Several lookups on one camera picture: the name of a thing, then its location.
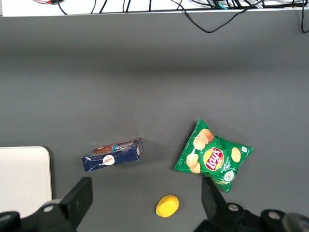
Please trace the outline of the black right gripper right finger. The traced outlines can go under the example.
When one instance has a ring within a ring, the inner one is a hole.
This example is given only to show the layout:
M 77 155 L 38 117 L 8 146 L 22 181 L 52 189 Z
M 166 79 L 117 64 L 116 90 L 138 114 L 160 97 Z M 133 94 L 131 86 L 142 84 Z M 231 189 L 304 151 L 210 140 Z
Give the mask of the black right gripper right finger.
M 228 203 L 213 180 L 202 178 L 201 201 L 207 219 L 196 228 L 196 232 L 285 232 L 280 210 L 267 209 L 259 216 L 237 203 Z

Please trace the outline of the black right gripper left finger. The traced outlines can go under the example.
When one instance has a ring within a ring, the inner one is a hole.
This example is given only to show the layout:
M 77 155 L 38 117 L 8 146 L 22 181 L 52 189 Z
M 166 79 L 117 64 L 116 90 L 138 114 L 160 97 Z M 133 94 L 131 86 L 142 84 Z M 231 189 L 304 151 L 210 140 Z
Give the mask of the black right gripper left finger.
M 2 232 L 75 232 L 93 202 L 91 177 L 83 177 L 63 198 L 43 204 L 30 216 L 17 211 L 0 214 Z

